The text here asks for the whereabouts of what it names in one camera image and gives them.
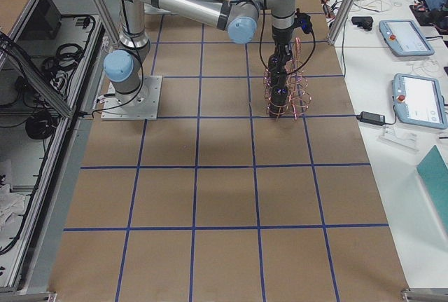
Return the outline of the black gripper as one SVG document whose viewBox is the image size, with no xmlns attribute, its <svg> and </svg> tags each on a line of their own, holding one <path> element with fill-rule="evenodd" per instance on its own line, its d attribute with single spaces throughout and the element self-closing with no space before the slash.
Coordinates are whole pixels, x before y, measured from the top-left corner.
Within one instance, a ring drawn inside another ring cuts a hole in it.
<svg viewBox="0 0 448 302">
<path fill-rule="evenodd" d="M 292 57 L 291 39 L 293 35 L 292 18 L 272 18 L 272 38 L 276 57 Z"/>
</svg>

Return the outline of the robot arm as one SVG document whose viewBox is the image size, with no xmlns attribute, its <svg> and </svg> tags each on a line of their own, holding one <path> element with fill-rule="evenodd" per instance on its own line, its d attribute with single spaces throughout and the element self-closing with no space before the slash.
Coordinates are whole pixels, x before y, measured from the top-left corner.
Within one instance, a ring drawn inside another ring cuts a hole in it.
<svg viewBox="0 0 448 302">
<path fill-rule="evenodd" d="M 271 12 L 273 38 L 279 45 L 291 40 L 295 22 L 295 0 L 120 0 L 120 49 L 106 56 L 104 70 L 121 104 L 139 104 L 146 97 L 139 73 L 150 49 L 146 4 L 226 31 L 232 42 L 240 44 L 252 40 L 261 10 Z"/>
</svg>

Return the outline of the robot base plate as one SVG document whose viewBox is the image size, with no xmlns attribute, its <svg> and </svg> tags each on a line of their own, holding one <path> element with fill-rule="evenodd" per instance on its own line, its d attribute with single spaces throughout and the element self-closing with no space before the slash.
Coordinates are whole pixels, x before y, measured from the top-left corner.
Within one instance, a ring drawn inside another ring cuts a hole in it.
<svg viewBox="0 0 448 302">
<path fill-rule="evenodd" d="M 105 121 L 137 121 L 158 118 L 158 106 L 162 87 L 162 76 L 144 76 L 143 87 L 137 96 L 116 94 L 112 82 L 108 93 L 113 94 L 104 101 L 105 111 L 101 119 Z"/>
</svg>

